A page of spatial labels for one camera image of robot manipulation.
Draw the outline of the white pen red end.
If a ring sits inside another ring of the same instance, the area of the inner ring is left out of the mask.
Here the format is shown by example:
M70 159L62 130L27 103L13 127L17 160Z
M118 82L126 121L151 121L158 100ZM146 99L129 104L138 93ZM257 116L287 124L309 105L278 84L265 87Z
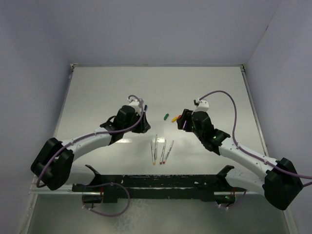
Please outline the white pen red end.
M163 164L166 163L166 161L167 161L167 159L168 159L168 157L169 157L169 155L170 155L170 152L171 152L171 150L172 150L173 144L174 144L174 140L171 142L171 144L170 144L170 146L169 146L169 149L168 149L168 152L167 152L165 158L163 159L163 162L162 162Z

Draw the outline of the white pen green end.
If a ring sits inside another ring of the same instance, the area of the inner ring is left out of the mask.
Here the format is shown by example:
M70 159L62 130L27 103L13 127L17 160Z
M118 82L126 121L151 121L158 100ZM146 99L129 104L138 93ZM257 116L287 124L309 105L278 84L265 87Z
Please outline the white pen green end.
M157 139L158 139L158 136L156 134L156 137L155 137L155 144L154 144L154 159L157 160Z

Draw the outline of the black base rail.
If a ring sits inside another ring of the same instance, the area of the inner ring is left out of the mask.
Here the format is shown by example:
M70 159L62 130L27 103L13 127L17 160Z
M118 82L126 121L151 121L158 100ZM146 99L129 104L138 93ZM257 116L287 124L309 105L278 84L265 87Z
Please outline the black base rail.
M75 182L74 192L99 192L102 202L118 199L198 199L213 201L216 193L230 194L234 188L219 175L98 175L84 186Z

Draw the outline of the aluminium frame rail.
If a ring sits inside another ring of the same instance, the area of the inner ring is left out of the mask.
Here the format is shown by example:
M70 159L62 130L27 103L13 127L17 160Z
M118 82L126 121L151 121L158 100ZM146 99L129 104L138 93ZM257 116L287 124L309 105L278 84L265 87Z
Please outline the aluminium frame rail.
M263 136L263 132L262 132L262 129L261 129L261 126L260 126L260 122L259 122L259 118L258 118L258 115L257 115L257 112L256 112L256 108L255 108L255 105L254 105L254 100L253 100L253 97L252 97L252 94L251 94L251 90L250 90L250 87L249 87L249 84L248 84L248 81L247 81L245 66L244 65L240 65L239 67L240 67L240 70L241 70L241 73L242 73L242 76L243 76L243 80L244 80L244 83L245 83L245 87L246 87L246 90L247 90L247 93L248 93L249 101L250 101L250 104L251 104L251 107L252 107L253 116L254 116L254 119L255 119L255 122L256 122L256 126L257 126L257 129L258 129L258 133L260 135L262 148L264 150L264 154L266 156L268 156L269 155L268 149L267 149L267 146L266 146L266 143L265 143L265 139L264 139L264 136Z

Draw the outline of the white pen purple end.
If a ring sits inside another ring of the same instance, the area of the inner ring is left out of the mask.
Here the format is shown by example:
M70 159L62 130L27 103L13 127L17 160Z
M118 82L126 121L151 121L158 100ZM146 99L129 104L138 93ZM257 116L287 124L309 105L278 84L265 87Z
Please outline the white pen purple end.
M165 150L166 150L166 142L167 142L167 140L164 140L162 151L161 151L161 156L160 156L160 161L159 161L160 165L163 163L163 160L164 160L164 155L165 155Z

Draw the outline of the white pen yellow end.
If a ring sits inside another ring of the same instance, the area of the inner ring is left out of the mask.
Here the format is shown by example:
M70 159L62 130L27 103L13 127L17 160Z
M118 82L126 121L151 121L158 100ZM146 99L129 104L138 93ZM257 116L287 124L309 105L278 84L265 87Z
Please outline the white pen yellow end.
M151 153L152 153L152 164L155 165L156 164L156 160L155 160L155 150L154 150L153 141L151 141Z

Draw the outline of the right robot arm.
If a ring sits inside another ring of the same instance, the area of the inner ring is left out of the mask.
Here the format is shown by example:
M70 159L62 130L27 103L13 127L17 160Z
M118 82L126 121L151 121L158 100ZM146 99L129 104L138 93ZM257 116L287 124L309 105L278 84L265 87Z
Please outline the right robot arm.
M228 133L213 126L208 113L185 109L177 119L177 127L192 132L210 152L226 157L249 170L242 172L233 166L217 178L223 191L231 187L242 188L262 195L279 210L286 210L302 191L303 183L293 163L243 149Z

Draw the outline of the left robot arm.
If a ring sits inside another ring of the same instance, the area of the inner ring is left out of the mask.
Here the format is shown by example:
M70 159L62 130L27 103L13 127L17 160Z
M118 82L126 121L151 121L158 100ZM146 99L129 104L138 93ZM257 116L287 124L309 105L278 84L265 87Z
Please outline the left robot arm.
M63 141L54 137L48 139L31 165L32 173L38 178L36 186L54 191L64 184L83 184L89 191L97 190L100 174L90 165L75 166L74 161L120 141L127 132L146 133L151 128L146 110L147 105L124 105L115 116L89 134Z

